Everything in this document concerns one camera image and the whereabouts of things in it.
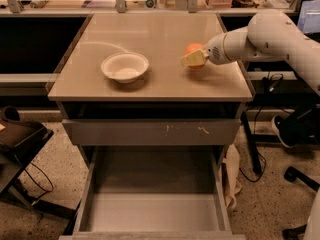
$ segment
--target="concrete floor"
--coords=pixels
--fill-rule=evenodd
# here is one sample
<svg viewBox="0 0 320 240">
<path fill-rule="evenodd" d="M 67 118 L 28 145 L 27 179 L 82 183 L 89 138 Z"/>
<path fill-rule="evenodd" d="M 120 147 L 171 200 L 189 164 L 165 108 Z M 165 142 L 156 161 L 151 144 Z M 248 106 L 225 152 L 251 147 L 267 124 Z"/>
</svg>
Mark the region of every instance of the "concrete floor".
<svg viewBox="0 0 320 240">
<path fill-rule="evenodd" d="M 87 167 L 76 147 L 72 146 L 61 123 L 39 118 L 54 136 L 33 161 L 51 179 L 54 191 L 44 200 L 74 209 L 81 199 Z M 258 122 L 256 133 L 270 132 L 269 122 Z M 235 140 L 241 157 L 241 168 L 254 178 L 248 155 L 246 137 L 241 127 Z M 239 174 L 243 189 L 237 195 L 237 207 L 229 214 L 234 234 L 244 234 L 247 240 L 280 240 L 281 231 L 306 223 L 315 193 L 302 183 L 289 183 L 283 179 L 288 166 L 295 166 L 307 175 L 320 180 L 320 151 L 309 147 L 290 150 L 275 146 L 258 146 L 267 161 L 266 170 L 257 183 L 251 183 Z M 32 166 L 33 177 L 44 187 L 50 185 Z M 22 174 L 20 177 L 29 194 L 41 194 L 36 185 Z M 25 208 L 0 202 L 0 239 L 58 239 L 67 220 L 45 214 L 41 220 Z"/>
</svg>

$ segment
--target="bowl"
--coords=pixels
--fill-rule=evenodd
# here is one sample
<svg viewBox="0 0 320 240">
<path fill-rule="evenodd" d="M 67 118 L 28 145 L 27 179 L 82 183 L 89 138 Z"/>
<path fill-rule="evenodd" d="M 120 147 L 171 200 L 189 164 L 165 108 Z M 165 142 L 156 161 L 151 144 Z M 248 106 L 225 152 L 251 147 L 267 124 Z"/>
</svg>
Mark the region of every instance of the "bowl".
<svg viewBox="0 0 320 240">
<path fill-rule="evenodd" d="M 119 83 L 134 82 L 147 71 L 148 67 L 148 59 L 134 52 L 116 53 L 101 64 L 102 73 Z"/>
</svg>

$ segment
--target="drawer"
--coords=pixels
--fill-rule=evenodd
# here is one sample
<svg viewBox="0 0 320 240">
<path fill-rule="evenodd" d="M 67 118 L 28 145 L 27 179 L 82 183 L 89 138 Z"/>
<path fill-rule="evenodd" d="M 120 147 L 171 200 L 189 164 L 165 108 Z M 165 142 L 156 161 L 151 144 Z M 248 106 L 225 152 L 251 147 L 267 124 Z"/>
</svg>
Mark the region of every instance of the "drawer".
<svg viewBox="0 0 320 240">
<path fill-rule="evenodd" d="M 74 145 L 226 145 L 232 144 L 239 119 L 77 119 L 63 120 Z"/>
<path fill-rule="evenodd" d="M 73 234 L 61 239 L 244 239 L 231 238 L 212 152 L 96 148 Z"/>
</svg>

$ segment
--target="computer monitor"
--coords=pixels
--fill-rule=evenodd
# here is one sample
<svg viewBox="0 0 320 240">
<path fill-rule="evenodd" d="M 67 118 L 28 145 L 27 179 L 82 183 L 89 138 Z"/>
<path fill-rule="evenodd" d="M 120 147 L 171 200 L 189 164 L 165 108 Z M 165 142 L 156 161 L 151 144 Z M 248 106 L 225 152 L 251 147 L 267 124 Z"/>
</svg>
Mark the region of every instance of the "computer monitor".
<svg viewBox="0 0 320 240">
<path fill-rule="evenodd" d="M 301 0 L 297 26 L 309 38 L 320 40 L 320 0 Z"/>
</svg>

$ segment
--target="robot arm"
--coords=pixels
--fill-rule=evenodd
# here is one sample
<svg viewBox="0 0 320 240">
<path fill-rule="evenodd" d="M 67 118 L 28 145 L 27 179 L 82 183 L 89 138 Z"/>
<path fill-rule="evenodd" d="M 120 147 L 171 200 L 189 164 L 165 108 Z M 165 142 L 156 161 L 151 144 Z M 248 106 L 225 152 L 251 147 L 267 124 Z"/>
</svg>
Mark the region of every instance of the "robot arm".
<svg viewBox="0 0 320 240">
<path fill-rule="evenodd" d="M 263 10 L 245 28 L 213 37 L 201 50 L 182 57 L 184 66 L 244 61 L 286 61 L 320 95 L 320 44 L 307 38 L 284 13 Z"/>
</svg>

